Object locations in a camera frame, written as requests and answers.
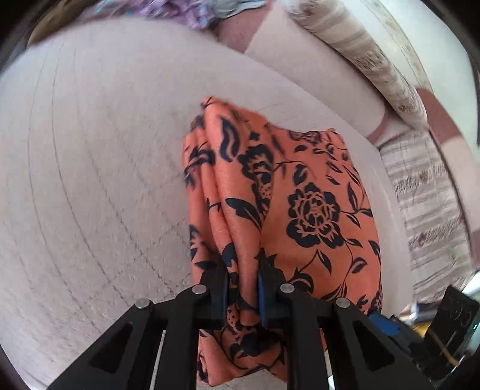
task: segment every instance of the tiled floor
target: tiled floor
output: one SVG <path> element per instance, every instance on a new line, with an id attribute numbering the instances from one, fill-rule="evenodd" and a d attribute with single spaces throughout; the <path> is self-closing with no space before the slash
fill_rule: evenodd
<path id="1" fill-rule="evenodd" d="M 343 0 L 413 85 L 430 89 L 480 161 L 477 97 L 468 55 L 420 0 Z"/>

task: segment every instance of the orange cloth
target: orange cloth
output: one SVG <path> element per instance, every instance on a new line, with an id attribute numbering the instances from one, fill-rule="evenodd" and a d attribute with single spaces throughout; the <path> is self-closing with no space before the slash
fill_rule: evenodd
<path id="1" fill-rule="evenodd" d="M 280 332 L 260 325 L 258 260 L 313 297 L 382 304 L 370 204 L 334 129 L 298 133 L 211 97 L 185 137 L 193 281 L 223 261 L 227 325 L 200 332 L 200 380 L 218 385 L 265 368 L 287 378 Z"/>

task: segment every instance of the silver screw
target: silver screw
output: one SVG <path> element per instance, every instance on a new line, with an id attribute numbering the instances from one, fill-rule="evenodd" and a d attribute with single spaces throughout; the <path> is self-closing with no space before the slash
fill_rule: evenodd
<path id="1" fill-rule="evenodd" d="M 290 294 L 290 293 L 295 291 L 295 286 L 293 284 L 290 284 L 290 283 L 283 283 L 280 286 L 280 291 L 285 293 L 285 294 Z"/>
<path id="2" fill-rule="evenodd" d="M 207 286 L 203 284 L 196 284 L 192 287 L 192 292 L 197 295 L 202 295 L 207 292 Z"/>
<path id="3" fill-rule="evenodd" d="M 338 307 L 341 307 L 342 309 L 346 309 L 350 306 L 350 301 L 347 298 L 337 298 L 335 303 Z"/>
<path id="4" fill-rule="evenodd" d="M 150 305 L 150 299 L 148 298 L 139 298 L 135 302 L 137 309 L 145 309 Z"/>

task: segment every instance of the purple cloth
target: purple cloth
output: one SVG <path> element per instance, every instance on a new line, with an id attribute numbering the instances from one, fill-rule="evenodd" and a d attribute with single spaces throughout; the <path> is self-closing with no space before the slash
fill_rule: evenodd
<path id="1" fill-rule="evenodd" d="M 102 0 L 86 9 L 80 21 L 133 15 L 172 19 L 189 28 L 206 28 L 214 15 L 207 0 Z"/>

